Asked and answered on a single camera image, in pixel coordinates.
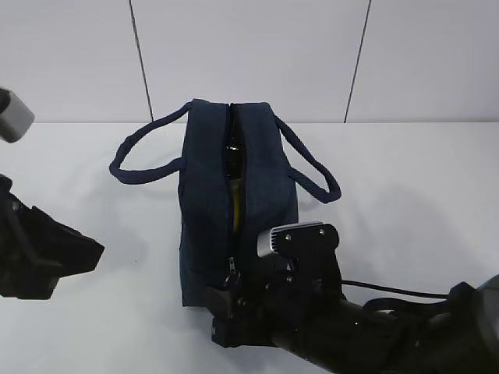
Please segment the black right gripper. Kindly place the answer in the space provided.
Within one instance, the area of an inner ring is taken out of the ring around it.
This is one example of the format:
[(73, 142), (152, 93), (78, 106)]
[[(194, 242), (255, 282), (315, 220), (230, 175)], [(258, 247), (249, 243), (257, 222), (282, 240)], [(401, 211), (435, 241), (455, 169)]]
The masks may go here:
[(205, 288), (213, 316), (211, 340), (223, 348), (277, 347), (299, 333), (308, 309), (308, 287), (290, 270), (271, 276), (240, 274)]

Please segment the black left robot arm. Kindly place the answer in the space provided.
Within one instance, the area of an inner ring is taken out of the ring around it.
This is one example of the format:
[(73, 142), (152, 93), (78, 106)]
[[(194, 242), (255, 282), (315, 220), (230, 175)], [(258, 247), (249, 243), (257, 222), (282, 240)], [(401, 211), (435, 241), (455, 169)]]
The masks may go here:
[(104, 246), (11, 193), (1, 176), (1, 296), (48, 300), (63, 277), (96, 269)]

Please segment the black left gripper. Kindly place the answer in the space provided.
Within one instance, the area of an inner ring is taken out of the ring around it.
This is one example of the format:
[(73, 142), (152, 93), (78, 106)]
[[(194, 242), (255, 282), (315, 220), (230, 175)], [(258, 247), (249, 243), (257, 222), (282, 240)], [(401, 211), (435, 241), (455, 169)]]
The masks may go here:
[(33, 206), (34, 247), (20, 220), (25, 211), (14, 195), (1, 198), (1, 296), (48, 300), (63, 269), (64, 275), (94, 271), (104, 246)]

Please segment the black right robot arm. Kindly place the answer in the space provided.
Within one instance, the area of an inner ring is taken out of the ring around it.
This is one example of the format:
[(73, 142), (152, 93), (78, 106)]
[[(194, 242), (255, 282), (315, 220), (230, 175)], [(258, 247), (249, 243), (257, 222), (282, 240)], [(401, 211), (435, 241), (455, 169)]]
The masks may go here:
[(294, 277), (207, 289), (211, 339), (280, 348), (333, 373), (495, 373), (498, 279), (454, 286), (441, 302), (357, 305)]

